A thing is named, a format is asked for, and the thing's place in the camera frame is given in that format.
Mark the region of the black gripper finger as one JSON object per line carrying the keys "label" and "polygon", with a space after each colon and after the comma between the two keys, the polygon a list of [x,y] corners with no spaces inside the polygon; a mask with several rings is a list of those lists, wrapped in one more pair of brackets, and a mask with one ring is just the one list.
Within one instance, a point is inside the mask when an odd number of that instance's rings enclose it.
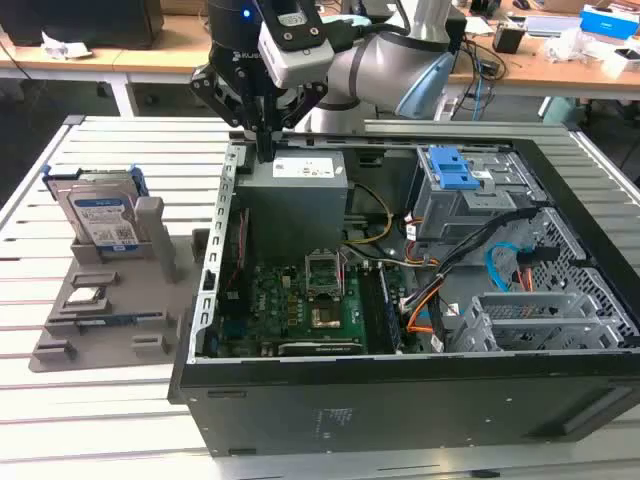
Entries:
{"label": "black gripper finger", "polygon": [[196,69],[191,91],[232,127],[241,127],[253,141],[259,161],[267,160],[267,132],[259,96],[244,66],[231,67],[227,78],[210,64]]}
{"label": "black gripper finger", "polygon": [[282,89],[272,87],[267,92],[267,160],[272,161],[284,129],[294,128],[299,121],[327,94],[325,82]]}

